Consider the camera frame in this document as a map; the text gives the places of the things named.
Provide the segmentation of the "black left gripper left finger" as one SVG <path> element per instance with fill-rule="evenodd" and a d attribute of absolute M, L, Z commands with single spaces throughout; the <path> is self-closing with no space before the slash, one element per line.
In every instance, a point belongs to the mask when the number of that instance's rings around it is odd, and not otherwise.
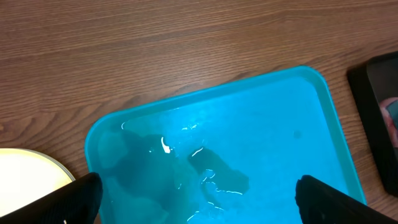
<path fill-rule="evenodd" d="M 1 217 L 1 224 L 93 224 L 100 209 L 103 184 L 90 172 L 60 189 Z"/>

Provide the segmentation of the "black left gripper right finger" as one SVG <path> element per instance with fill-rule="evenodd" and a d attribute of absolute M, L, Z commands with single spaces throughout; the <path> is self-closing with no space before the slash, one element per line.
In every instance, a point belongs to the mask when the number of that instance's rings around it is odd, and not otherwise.
<path fill-rule="evenodd" d="M 295 201 L 303 224 L 397 224 L 311 175 L 297 181 Z"/>

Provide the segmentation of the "yellow plate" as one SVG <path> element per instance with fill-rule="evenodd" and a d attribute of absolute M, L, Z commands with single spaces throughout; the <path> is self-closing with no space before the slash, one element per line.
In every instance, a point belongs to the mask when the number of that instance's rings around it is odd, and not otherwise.
<path fill-rule="evenodd" d="M 1 216 L 12 213 L 73 182 L 72 173 L 41 152 L 1 149 Z"/>

